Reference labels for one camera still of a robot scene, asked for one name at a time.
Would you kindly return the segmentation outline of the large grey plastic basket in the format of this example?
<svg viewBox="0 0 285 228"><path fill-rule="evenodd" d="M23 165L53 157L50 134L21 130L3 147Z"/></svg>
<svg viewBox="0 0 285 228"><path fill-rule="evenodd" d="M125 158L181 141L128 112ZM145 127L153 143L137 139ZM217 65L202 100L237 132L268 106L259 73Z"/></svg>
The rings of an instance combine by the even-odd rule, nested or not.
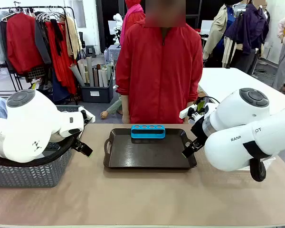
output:
<svg viewBox="0 0 285 228"><path fill-rule="evenodd" d="M71 158L71 149L49 151L27 163L0 157L0 188L52 188L63 176Z"/></svg>

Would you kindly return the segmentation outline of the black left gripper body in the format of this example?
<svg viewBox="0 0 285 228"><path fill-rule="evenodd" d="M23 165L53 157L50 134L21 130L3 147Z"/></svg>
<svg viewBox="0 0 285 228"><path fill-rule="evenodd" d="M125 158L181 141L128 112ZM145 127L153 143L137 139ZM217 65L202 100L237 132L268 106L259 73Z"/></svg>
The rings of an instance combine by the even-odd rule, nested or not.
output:
<svg viewBox="0 0 285 228"><path fill-rule="evenodd" d="M59 150L66 150L67 151L72 146L75 146L78 142L79 142L78 137L69 136L60 142L49 142L48 143L48 150L49 151L59 151Z"/></svg>

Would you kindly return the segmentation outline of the black step stool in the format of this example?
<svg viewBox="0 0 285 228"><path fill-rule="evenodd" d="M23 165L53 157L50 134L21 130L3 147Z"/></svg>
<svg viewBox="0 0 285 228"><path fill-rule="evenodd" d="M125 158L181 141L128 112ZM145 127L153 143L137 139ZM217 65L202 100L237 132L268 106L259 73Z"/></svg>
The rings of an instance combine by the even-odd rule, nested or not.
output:
<svg viewBox="0 0 285 228"><path fill-rule="evenodd" d="M87 45L85 49L85 53L87 57L96 58L96 52L94 45Z"/></svg>

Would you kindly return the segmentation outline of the beige hanging garment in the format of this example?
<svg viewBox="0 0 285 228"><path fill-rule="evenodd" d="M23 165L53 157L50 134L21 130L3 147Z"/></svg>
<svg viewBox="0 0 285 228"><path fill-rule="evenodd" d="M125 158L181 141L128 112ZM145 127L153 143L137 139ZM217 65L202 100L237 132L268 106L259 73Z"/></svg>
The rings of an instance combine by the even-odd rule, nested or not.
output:
<svg viewBox="0 0 285 228"><path fill-rule="evenodd" d="M69 16L66 17L65 32L68 56L76 59L82 49L82 43L76 30L76 24Z"/></svg>

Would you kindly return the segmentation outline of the person right forearm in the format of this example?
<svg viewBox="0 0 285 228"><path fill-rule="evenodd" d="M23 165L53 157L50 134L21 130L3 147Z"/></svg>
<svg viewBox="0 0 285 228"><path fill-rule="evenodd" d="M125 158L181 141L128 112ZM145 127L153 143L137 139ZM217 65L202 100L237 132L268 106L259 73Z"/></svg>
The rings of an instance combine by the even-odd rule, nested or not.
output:
<svg viewBox="0 0 285 228"><path fill-rule="evenodd" d="M123 115L129 115L129 97L127 95L121 95Z"/></svg>

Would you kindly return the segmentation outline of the black clothes rack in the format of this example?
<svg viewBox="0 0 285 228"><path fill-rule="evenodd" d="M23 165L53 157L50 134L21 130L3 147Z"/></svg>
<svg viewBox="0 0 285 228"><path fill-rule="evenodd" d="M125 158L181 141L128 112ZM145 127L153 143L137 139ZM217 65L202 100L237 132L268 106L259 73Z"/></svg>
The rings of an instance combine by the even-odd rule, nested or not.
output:
<svg viewBox="0 0 285 228"><path fill-rule="evenodd" d="M6 37L6 26L7 21L10 17L18 13L24 13L28 16L33 17L41 21L44 24L44 29L48 38L48 31L45 22L55 19L57 22L66 23L66 17L71 17L75 24L75 14L71 7L69 6L20 6L16 4L13 7L0 7L0 13L7 11L6 15L0 22L0 29L3 38L3 45L6 54L5 62L0 62L0 67L7 69L9 76L12 80L14 91L22 90L22 84L20 82L21 78L24 78L27 83L30 84L31 88L39 90L46 97L56 104L61 104L65 101L77 102L80 98L80 84L76 80L77 93L72 95L64 88L56 77L56 73L53 67L53 62L50 65L41 65L33 68L31 71L23 74L19 74L13 68L12 64L7 57L7 37ZM74 59L74 64L78 67L79 60L81 59L81 50L76 59Z"/></svg>

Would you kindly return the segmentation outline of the person in red jacket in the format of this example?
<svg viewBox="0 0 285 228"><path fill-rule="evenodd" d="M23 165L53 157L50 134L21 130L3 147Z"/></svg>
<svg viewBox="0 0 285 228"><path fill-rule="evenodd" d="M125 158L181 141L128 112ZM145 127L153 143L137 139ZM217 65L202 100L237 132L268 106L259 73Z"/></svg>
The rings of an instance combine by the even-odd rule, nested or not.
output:
<svg viewBox="0 0 285 228"><path fill-rule="evenodd" d="M186 23L186 0L146 0L146 16L126 32L116 65L130 124L186 124L180 111L198 97L200 35Z"/></svg>

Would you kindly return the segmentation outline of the white table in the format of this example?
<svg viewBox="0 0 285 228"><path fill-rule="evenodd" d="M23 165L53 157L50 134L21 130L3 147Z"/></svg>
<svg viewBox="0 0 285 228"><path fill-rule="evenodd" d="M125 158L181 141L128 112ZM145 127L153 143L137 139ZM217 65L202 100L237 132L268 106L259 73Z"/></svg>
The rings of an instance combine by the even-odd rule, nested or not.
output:
<svg viewBox="0 0 285 228"><path fill-rule="evenodd" d="M253 88L269 99L270 114L276 114L285 109L284 94L237 68L204 68L198 88L219 102L238 89Z"/></svg>

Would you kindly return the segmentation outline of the dark grey hanging jacket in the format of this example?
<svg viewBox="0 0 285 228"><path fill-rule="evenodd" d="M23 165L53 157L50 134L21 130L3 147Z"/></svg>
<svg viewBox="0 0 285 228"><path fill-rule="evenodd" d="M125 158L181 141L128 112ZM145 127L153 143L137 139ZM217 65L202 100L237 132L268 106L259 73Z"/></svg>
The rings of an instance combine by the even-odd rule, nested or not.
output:
<svg viewBox="0 0 285 228"><path fill-rule="evenodd" d="M37 19L35 19L35 45L40 53L44 64L50 65L52 61L50 57L48 38L44 29L44 24Z"/></svg>

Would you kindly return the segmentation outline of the small grey plastic basket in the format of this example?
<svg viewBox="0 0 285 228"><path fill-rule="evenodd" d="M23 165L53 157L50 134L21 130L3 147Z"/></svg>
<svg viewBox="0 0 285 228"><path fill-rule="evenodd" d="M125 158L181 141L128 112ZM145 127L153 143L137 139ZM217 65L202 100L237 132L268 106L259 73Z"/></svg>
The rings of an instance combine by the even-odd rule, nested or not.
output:
<svg viewBox="0 0 285 228"><path fill-rule="evenodd" d="M57 109L61 112L78 112L80 106L82 105L56 105Z"/></svg>

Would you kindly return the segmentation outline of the white humanoid figure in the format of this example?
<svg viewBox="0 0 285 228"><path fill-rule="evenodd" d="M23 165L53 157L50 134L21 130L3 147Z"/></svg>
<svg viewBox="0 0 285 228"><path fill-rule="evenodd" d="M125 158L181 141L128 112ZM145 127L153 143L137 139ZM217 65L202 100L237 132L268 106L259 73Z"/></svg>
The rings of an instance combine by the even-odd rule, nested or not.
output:
<svg viewBox="0 0 285 228"><path fill-rule="evenodd" d="M122 32L122 26L123 26L123 18L122 16L117 13L113 16L114 21L116 21L116 26L114 27L115 32L115 45L120 45L120 38L121 38L121 32Z"/></svg>

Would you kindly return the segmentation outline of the mannequin lying on floor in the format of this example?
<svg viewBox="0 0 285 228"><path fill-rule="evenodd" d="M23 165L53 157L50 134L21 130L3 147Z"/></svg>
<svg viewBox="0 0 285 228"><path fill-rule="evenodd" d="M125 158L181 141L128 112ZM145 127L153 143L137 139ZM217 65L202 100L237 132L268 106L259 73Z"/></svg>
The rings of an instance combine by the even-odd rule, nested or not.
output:
<svg viewBox="0 0 285 228"><path fill-rule="evenodd" d="M122 100L120 94L118 94L118 99L109 108L100 113L100 117L101 119L106 119L108 115L115 113L123 115Z"/></svg>

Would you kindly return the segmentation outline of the mannequin in pink scarf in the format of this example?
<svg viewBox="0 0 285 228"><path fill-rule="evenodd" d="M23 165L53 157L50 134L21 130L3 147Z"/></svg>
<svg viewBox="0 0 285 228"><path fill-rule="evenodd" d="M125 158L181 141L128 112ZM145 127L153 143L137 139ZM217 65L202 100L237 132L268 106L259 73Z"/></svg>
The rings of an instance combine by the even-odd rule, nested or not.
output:
<svg viewBox="0 0 285 228"><path fill-rule="evenodd" d="M127 13L123 19L123 25L120 35L120 45L123 45L127 30L136 22L145 18L145 13L141 6L141 0L125 0Z"/></svg>

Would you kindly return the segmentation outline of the mannequin in beige coat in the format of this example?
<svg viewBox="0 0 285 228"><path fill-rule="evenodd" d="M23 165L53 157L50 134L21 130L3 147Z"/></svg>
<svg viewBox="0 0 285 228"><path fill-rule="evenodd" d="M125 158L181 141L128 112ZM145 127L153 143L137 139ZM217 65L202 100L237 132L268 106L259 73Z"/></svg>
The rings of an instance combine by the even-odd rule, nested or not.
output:
<svg viewBox="0 0 285 228"><path fill-rule="evenodd" d="M226 30L233 24L236 17L234 15L233 0L223 0L223 5L210 27L210 32L206 44L203 48L204 67L221 67L224 54L224 35Z"/></svg>

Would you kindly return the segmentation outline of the blue test tube rack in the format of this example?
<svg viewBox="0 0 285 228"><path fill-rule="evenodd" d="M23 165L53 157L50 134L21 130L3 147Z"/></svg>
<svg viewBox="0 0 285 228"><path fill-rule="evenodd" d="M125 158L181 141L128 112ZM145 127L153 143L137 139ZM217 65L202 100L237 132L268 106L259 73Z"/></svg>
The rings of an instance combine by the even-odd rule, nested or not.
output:
<svg viewBox="0 0 285 228"><path fill-rule="evenodd" d="M133 139L163 139L166 131L163 125L133 125L131 137Z"/></svg>

